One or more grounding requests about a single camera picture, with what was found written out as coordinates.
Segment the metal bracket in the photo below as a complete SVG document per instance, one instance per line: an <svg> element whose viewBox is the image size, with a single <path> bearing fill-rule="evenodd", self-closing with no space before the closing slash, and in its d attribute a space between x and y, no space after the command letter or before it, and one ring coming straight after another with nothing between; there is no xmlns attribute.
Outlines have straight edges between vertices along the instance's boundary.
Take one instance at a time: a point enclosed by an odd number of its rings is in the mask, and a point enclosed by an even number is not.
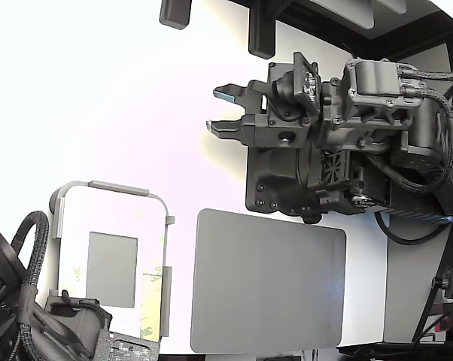
<svg viewBox="0 0 453 361"><path fill-rule="evenodd" d="M275 20L293 0L253 0L250 7L248 51L260 58L275 55Z"/></svg>
<svg viewBox="0 0 453 361"><path fill-rule="evenodd" d="M160 23L182 30L190 23L191 0L162 0Z"/></svg>

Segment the gray rectangle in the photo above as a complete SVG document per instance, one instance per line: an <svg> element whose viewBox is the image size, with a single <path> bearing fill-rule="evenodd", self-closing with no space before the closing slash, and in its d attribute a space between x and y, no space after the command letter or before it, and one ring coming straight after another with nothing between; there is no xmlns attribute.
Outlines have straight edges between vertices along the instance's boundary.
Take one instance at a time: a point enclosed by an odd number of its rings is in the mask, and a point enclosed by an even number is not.
<svg viewBox="0 0 453 361"><path fill-rule="evenodd" d="M342 337L341 229L199 212L191 347L267 353L336 346Z"/></svg>
<svg viewBox="0 0 453 361"><path fill-rule="evenodd" d="M86 297L134 308L138 239L90 232Z"/></svg>

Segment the white wall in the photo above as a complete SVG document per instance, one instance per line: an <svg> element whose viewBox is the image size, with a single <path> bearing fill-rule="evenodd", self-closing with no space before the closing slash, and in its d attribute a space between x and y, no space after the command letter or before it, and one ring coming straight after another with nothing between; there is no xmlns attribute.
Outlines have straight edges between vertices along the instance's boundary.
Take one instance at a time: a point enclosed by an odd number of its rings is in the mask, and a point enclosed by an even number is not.
<svg viewBox="0 0 453 361"><path fill-rule="evenodd" d="M238 118L241 108L212 90L265 80L268 62L247 51L246 8L195 0L183 31L161 26L159 13L160 0L0 2L0 230L11 239L27 213L46 211L51 193L72 180L151 189L177 217L162 352L189 353L196 215L247 212L246 148L205 130L206 120ZM277 28L273 61L302 51L323 79L342 76L346 52ZM371 216L330 214L322 224L348 236L342 344L381 341L385 237ZM55 278L55 246L44 288Z"/></svg>

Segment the wire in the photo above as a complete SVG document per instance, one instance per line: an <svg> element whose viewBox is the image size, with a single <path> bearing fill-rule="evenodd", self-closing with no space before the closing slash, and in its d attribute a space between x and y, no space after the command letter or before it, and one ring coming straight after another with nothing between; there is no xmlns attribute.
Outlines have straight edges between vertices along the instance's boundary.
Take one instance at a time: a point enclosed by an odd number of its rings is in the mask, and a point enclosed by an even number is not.
<svg viewBox="0 0 453 361"><path fill-rule="evenodd" d="M380 171L387 175L395 184L403 189L417 194L427 194L436 192L451 176L453 169L453 111L448 103L446 97L440 95L438 92L431 89L417 89L417 88L403 88L403 94L406 96L418 96L422 98L429 98L439 104L441 109L444 110L447 116L447 126L449 134L449 147L448 156L445 162L442 174L431 184L417 184L406 179L398 171L388 165L384 159L375 154L364 153L364 156Z"/></svg>
<svg viewBox="0 0 453 361"><path fill-rule="evenodd" d="M450 315L453 312L453 308L451 308L450 311L444 312L441 314L438 318L434 320L422 333L415 339L414 344L412 345L412 349L414 350L419 343L421 342L421 339L432 329L436 324L438 324L440 321L444 320L448 315Z"/></svg>
<svg viewBox="0 0 453 361"><path fill-rule="evenodd" d="M424 237L420 238L414 238L414 239L405 239L401 238L398 235L395 235L390 231L390 229L385 225L384 220L382 219L382 214L381 212L375 212L375 220L377 221L377 224L379 225L380 229L383 231L383 233L389 237L392 241L402 244L404 246L415 246L417 244L423 244L425 242L430 241L431 239L437 237L440 235L444 229L447 228L447 224L441 224L439 225L434 231L429 233L428 235L425 235Z"/></svg>

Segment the black cable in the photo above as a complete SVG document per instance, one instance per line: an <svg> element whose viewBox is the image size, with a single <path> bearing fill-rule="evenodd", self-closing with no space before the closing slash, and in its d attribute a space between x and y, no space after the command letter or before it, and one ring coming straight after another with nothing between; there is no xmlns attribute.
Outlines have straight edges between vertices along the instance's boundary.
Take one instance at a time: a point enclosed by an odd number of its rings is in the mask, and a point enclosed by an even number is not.
<svg viewBox="0 0 453 361"><path fill-rule="evenodd" d="M395 235L390 231L390 229L385 225L384 220L382 219L382 214L381 212L375 212L375 220L377 221L377 224L379 225L380 229L383 231L383 233L389 237L392 241L402 244L404 246L415 246L417 244L423 244L425 242L430 241L431 239L437 237L440 235L444 229L447 228L447 224L441 224L439 225L434 231L429 233L428 235L425 235L424 237L420 238L414 238L414 239L405 239L401 238L398 235Z"/></svg>
<svg viewBox="0 0 453 361"><path fill-rule="evenodd" d="M417 96L429 98L439 104L447 116L447 127L449 134L449 147L447 160L445 162L442 174L431 184L417 184L406 179L398 171L388 165L381 156L364 153L364 156L380 171L387 175L395 184L403 189L417 194L427 194L436 192L451 176L453 169L453 111L446 97L431 89L403 88L403 94L406 96Z"/></svg>
<svg viewBox="0 0 453 361"><path fill-rule="evenodd" d="M21 289L20 296L20 301L22 300L26 304L29 304L29 302L34 302L34 299L31 300L26 297L22 299L23 292L26 293L27 290L31 290L31 287L28 286L33 286L33 289L37 287L44 255L46 253L47 234L49 232L49 221L46 214L41 211L36 211L28 214L19 226L16 235L14 236L14 243L20 245L20 247L18 247L20 250L22 244L26 239L26 236L34 225L36 225L35 240L32 248L31 258L29 259L27 276L23 283L23 288ZM28 308L28 305L19 304L19 309L21 308L24 308L26 312L32 313L32 309ZM34 341L32 340L31 325L24 323L22 320L18 320L18 323L19 332L17 337L18 339L20 339L20 343L26 350L28 356L34 361L46 361L46 359L43 358L43 356L40 355L40 353L37 351ZM16 356L17 350L18 347L14 347L13 352L9 357L10 359L13 359Z"/></svg>

